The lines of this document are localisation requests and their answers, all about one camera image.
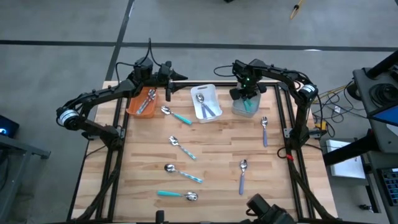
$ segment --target white tray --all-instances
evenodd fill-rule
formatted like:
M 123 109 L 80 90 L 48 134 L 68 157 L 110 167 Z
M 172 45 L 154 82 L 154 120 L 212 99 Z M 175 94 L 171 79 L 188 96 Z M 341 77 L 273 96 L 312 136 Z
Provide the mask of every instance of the white tray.
M 203 114 L 201 112 L 201 103 L 196 98 L 196 95 L 201 93 L 205 97 L 204 103 L 211 109 L 216 116 L 212 116 L 207 112 L 207 118 L 203 118 Z M 223 114 L 223 111 L 220 108 L 220 104 L 218 103 L 216 87 L 213 84 L 195 86 L 191 89 L 191 96 L 193 101 L 193 106 L 195 107 L 195 114 L 199 120 L 199 123 L 207 123 L 216 121 Z

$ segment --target wooden tabletop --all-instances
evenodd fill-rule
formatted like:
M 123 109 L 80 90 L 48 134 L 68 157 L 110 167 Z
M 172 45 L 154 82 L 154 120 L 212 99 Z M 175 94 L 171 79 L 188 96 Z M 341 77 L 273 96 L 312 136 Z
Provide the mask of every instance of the wooden tabletop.
M 105 82 L 104 86 L 115 84 Z M 246 203 L 256 193 L 261 194 L 270 205 L 277 204 L 294 218 L 297 217 L 287 161 L 276 156 L 277 150 L 284 146 L 284 140 L 275 90 L 269 88 L 262 94 L 259 111 L 253 118 L 244 118 L 232 114 L 229 89 L 217 88 L 223 115 L 219 121 L 212 123 L 198 122 L 190 88 L 176 92 L 171 102 L 166 102 L 164 90 L 159 90 L 160 97 L 152 119 L 130 116 L 114 210 L 115 222 L 154 222 L 157 210 L 164 210 L 165 220 L 170 222 L 240 222 L 249 218 L 245 214 L 248 209 Z M 283 93 L 282 102 L 288 119 Z M 160 111 L 162 105 L 169 106 L 193 124 L 189 126 L 173 116 L 164 115 Z M 99 105 L 95 121 L 112 124 L 115 107 L 116 101 Z M 268 147 L 262 144 L 261 116 L 268 118 Z M 308 127 L 314 127 L 312 115 L 308 119 Z M 192 152 L 197 160 L 190 159 L 178 147 L 170 145 L 168 138 L 171 135 L 178 138 L 180 144 Z M 308 143 L 319 146 L 318 141 L 313 139 Z M 102 145 L 101 141 L 90 142 L 87 153 Z M 328 212 L 337 217 L 322 153 L 312 147 L 303 147 L 303 157 L 312 192 Z M 106 149 L 103 149 L 86 159 L 72 218 L 81 215 L 98 193 L 105 158 Z M 242 159 L 248 160 L 248 169 L 244 194 L 239 195 L 239 162 Z M 196 183 L 176 173 L 166 173 L 164 165 L 167 163 L 175 164 L 178 170 L 203 179 L 203 183 Z M 190 202 L 185 198 L 159 197 L 156 194 L 158 190 L 181 194 L 194 191 L 199 199 Z M 300 199 L 304 214 L 308 217 L 301 189 Z M 106 198 L 103 215 L 108 211 L 108 200 L 109 197 Z

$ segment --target concrete floor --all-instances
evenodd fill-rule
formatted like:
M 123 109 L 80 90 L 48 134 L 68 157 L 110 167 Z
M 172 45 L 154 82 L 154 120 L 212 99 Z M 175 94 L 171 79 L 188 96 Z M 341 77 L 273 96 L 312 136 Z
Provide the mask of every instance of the concrete floor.
M 128 0 L 3 0 L 0 40 L 116 42 Z M 124 42 L 398 47 L 398 7 L 393 0 L 307 0 L 297 17 L 295 0 L 136 0 Z M 23 142 L 52 151 L 34 159 L 14 204 L 12 220 L 61 222 L 67 217 L 87 141 L 55 124 L 55 110 L 84 91 L 99 88 L 114 47 L 0 45 L 0 113 L 21 124 Z M 221 80 L 219 65 L 254 58 L 305 72 L 320 92 L 347 84 L 352 70 L 371 67 L 390 52 L 154 49 L 159 62 L 190 80 Z M 146 49 L 123 47 L 118 60 L 131 63 Z M 121 78 L 130 72 L 121 67 Z M 352 100 L 357 108 L 361 103 Z M 337 138 L 364 136 L 369 123 L 345 115 Z M 369 203 L 364 186 L 331 178 L 340 218 L 387 223 L 385 213 L 359 210 Z

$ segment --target orange plastic container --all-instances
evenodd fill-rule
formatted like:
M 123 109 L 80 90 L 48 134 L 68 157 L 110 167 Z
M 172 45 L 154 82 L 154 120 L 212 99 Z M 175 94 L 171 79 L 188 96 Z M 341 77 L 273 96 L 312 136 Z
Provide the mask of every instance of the orange plastic container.
M 142 88 L 141 93 L 131 99 L 130 106 L 126 110 L 127 113 L 133 115 L 135 118 L 152 118 L 155 115 L 155 107 L 157 102 L 157 94 L 155 95 L 155 99 L 150 101 L 149 104 L 145 107 L 144 111 L 141 114 L 137 114 L 137 110 L 141 106 L 141 104 L 145 101 L 148 97 L 148 92 L 153 88 L 144 87 Z

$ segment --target spoon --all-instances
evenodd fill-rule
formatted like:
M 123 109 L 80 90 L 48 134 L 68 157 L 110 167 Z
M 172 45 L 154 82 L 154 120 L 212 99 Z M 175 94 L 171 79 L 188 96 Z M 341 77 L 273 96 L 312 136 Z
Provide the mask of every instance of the spoon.
M 188 120 L 187 118 L 184 118 L 184 117 L 181 116 L 181 115 L 178 115 L 178 114 L 173 113 L 172 110 L 170 110 L 170 108 L 167 107 L 167 106 L 162 106 L 162 107 L 161 107 L 161 110 L 162 110 L 162 112 L 163 112 L 164 114 L 172 114 L 172 115 L 174 115 L 176 118 L 182 120 L 183 122 L 185 122 L 185 123 L 187 123 L 187 124 L 192 124 L 192 122 L 191 122 L 190 120 Z
M 191 152 L 188 152 L 188 150 L 186 150 L 184 147 L 182 147 L 179 143 L 178 143 L 178 139 L 174 136 L 170 136 L 169 137 L 169 142 L 173 145 L 173 146 L 178 146 L 180 147 L 180 149 L 182 149 L 182 151 L 184 151 L 185 153 L 188 154 L 188 156 L 190 156 L 192 159 L 197 159 Z
M 143 104 L 139 107 L 137 110 L 137 114 L 141 114 L 145 108 L 148 106 L 148 104 L 155 99 L 156 96 L 156 90 L 149 90 L 148 97 L 146 100 L 143 102 Z
M 210 115 L 212 116 L 216 116 L 214 114 L 214 112 L 206 105 L 206 103 L 204 103 L 205 101 L 205 96 L 203 96 L 203 94 L 198 93 L 196 95 L 197 100 L 199 101 L 199 103 L 201 103 L 201 113 L 203 114 L 203 118 L 207 118 L 206 115 L 206 110 L 209 111 Z
M 268 140 L 267 140 L 267 124 L 268 124 L 268 119 L 266 116 L 263 116 L 261 118 L 261 125 L 264 128 L 264 132 L 262 134 L 262 141 L 264 143 L 264 147 L 268 146 Z
M 188 192 L 185 195 L 180 194 L 180 193 L 175 193 L 175 192 L 168 192 L 164 190 L 158 190 L 157 195 L 159 196 L 168 196 L 168 197 L 183 197 L 185 196 L 188 200 L 190 201 L 196 201 L 198 200 L 198 194 L 195 192 Z
M 194 177 L 194 176 L 192 176 L 192 175 L 189 175 L 189 174 L 186 174 L 186 173 L 181 172 L 181 171 L 179 171 L 179 170 L 176 170 L 176 169 L 175 169 L 175 166 L 174 166 L 173 164 L 166 164 L 166 165 L 164 165 L 164 170 L 166 170 L 167 172 L 170 172 L 170 173 L 172 173 L 172 172 L 178 172 L 178 173 L 180 173 L 181 175 L 183 175 L 183 176 L 185 176 L 185 177 L 188 177 L 188 178 L 190 178 L 190 179 L 192 179 L 192 180 L 194 180 L 194 181 L 196 181 L 196 182 L 198 182 L 198 183 L 203 183 L 203 180 L 201 180 L 201 179 L 199 179 L 199 178 L 196 178 L 196 177 Z
M 242 170 L 241 180 L 239 183 L 239 194 L 242 195 L 243 194 L 243 185 L 244 185 L 244 173 L 246 172 L 246 168 L 248 168 L 247 160 L 245 160 L 245 159 L 242 160 L 239 166 Z

